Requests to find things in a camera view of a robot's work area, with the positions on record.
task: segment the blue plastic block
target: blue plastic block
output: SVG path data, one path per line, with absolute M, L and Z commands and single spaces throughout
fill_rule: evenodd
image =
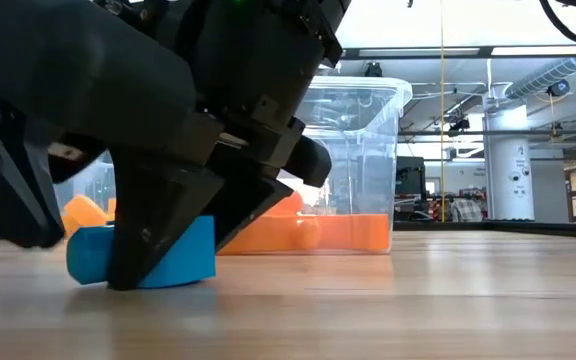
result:
M 211 216 L 197 218 L 139 288 L 179 286 L 215 276 L 214 229 Z M 112 241 L 113 226 L 79 229 L 68 241 L 70 276 L 82 285 L 105 282 Z

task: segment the wooden floor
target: wooden floor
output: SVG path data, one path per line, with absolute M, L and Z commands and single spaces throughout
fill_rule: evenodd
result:
M 0 359 L 575 359 L 576 239 L 399 233 L 391 255 L 221 257 L 117 293 L 0 243 Z

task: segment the transparent storage container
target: transparent storage container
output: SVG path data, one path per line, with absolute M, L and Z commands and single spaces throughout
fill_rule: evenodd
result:
M 332 170 L 325 185 L 309 187 L 281 172 L 279 180 L 295 194 L 244 229 L 221 253 L 389 251 L 399 117 L 411 98 L 411 85 L 398 79 L 315 77 L 296 117 L 307 125 L 304 134 L 330 153 Z M 82 222 L 114 219 L 109 155 L 56 186 L 56 192 L 70 233 L 87 225 Z M 94 205 L 94 211 L 84 210 Z

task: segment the white pillar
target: white pillar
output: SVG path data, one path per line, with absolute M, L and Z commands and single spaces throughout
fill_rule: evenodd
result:
M 526 105 L 490 109 L 486 128 L 527 130 Z M 490 218 L 535 220 L 528 137 L 487 135 L 485 144 Z

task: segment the black cable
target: black cable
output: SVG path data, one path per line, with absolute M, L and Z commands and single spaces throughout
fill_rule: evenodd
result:
M 549 0 L 539 0 L 541 3 L 541 7 L 544 9 L 548 20 L 552 23 L 552 25 L 559 30 L 565 37 L 568 39 L 576 42 L 576 34 L 572 32 L 555 14 L 555 11 L 552 9 Z

